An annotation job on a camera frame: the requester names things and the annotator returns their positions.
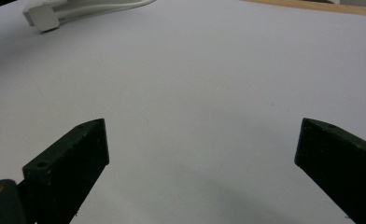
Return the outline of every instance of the white cable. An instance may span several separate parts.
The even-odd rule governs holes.
[[[155,0],[66,0],[29,4],[23,14],[29,24],[40,31],[55,29],[60,21],[78,17],[142,7]]]

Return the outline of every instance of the white connector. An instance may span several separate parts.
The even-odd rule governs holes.
[[[60,21],[97,14],[142,7],[155,0],[65,0],[32,2],[23,11],[29,25],[45,32],[57,28]]]

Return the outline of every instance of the white surface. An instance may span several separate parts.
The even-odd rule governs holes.
[[[44,35],[0,7],[0,178],[105,118],[72,223],[352,223],[293,163],[303,117],[366,139],[366,17],[159,0]]]

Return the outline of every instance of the white table surface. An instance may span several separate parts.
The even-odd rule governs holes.
[[[159,0],[41,35],[0,7],[0,179],[105,118],[74,224],[353,223],[293,162],[302,118],[366,140],[366,17]]]

